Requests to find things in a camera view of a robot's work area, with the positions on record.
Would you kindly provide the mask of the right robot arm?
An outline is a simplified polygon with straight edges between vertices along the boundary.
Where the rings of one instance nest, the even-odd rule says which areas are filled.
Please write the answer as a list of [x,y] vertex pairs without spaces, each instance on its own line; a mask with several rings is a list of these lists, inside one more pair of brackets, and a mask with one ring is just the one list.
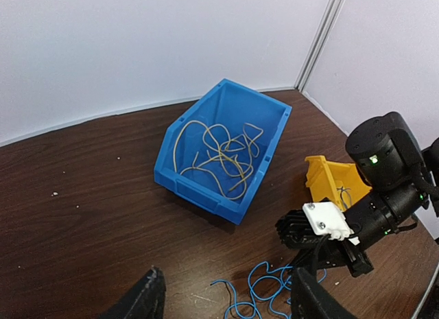
[[277,223],[291,262],[294,318],[350,318],[317,280],[320,269],[347,267],[354,277],[373,266],[366,251],[386,235],[408,229],[419,208],[438,206],[438,144],[421,149],[398,112],[373,117],[348,136],[348,155],[370,191],[346,211],[332,201],[309,202]]

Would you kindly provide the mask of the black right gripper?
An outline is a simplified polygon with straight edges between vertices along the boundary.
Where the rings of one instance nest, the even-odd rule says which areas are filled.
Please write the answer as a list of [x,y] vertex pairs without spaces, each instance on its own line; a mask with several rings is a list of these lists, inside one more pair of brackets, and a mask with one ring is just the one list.
[[315,278],[318,270],[346,266],[354,277],[374,270],[360,246],[349,240],[330,240],[316,235],[303,211],[292,210],[276,223],[276,231],[287,248],[298,254],[289,263],[292,271],[292,318],[355,319]]

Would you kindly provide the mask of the right aluminium frame post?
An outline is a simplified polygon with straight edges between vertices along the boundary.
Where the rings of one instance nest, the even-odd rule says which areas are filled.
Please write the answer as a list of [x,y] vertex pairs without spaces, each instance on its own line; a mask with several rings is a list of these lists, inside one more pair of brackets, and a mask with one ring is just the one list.
[[337,18],[340,14],[342,6],[345,0],[329,0],[322,18],[320,20],[319,26],[316,30],[315,36],[311,42],[311,46],[306,55],[306,58],[302,64],[294,88],[303,92],[308,84],[313,70],[315,69],[318,59],[324,49],[326,42],[329,39],[329,35]]

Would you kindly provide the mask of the blue plastic bin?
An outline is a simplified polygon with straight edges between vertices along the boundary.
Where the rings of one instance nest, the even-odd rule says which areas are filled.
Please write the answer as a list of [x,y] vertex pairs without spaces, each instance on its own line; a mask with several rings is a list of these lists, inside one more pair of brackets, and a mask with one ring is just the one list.
[[290,105],[222,80],[168,127],[155,182],[240,224],[291,112]]

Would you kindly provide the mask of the yellow plastic bin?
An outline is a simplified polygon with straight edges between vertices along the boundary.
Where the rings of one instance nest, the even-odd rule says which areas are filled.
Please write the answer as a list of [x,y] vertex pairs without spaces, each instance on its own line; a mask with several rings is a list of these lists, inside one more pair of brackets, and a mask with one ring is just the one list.
[[341,211],[351,208],[371,191],[354,163],[328,161],[325,156],[307,156],[305,186],[314,202],[332,201]]

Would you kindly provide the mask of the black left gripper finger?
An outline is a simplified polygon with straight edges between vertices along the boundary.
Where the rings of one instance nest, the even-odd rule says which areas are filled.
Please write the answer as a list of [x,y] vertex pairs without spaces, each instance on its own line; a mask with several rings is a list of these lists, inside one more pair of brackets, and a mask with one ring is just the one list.
[[151,267],[101,318],[163,318],[165,276]]

